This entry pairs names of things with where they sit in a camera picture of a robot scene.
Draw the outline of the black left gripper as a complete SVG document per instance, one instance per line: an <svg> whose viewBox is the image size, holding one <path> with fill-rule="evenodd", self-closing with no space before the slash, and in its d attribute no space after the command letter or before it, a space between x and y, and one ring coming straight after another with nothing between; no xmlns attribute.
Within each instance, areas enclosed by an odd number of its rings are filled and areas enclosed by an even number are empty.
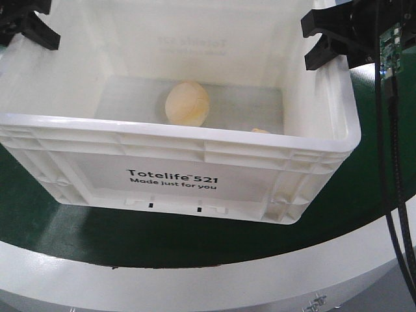
<svg viewBox="0 0 416 312"><path fill-rule="evenodd" d="M21 33L48 50L58 50L60 35L36 15L37 12L49 15L50 9L51 0L1 1L1 45L9 45Z"/></svg>

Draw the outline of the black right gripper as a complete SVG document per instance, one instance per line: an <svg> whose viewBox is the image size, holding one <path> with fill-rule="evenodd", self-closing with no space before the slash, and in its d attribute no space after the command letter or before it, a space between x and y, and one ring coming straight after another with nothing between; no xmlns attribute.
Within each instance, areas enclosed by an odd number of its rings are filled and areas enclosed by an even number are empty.
<svg viewBox="0 0 416 312"><path fill-rule="evenodd" d="M375 62L380 36L394 25L401 27L401 45L415 46L415 1L353 1L325 9L312 9L302 19L304 38L322 36L305 55L306 70L317 70L334 58L347 56L350 68ZM349 52L350 39L360 47Z"/></svg>

